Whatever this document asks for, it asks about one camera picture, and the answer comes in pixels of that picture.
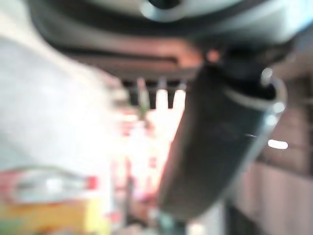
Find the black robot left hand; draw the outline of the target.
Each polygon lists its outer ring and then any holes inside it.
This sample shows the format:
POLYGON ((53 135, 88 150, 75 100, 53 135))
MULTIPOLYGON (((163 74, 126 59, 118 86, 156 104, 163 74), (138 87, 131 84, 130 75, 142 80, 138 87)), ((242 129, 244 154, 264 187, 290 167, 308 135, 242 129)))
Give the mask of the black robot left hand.
POLYGON ((40 35, 131 93, 183 82, 186 105, 158 190, 181 221, 211 207, 261 152, 285 109, 270 67, 302 44, 310 0, 29 0, 40 35))

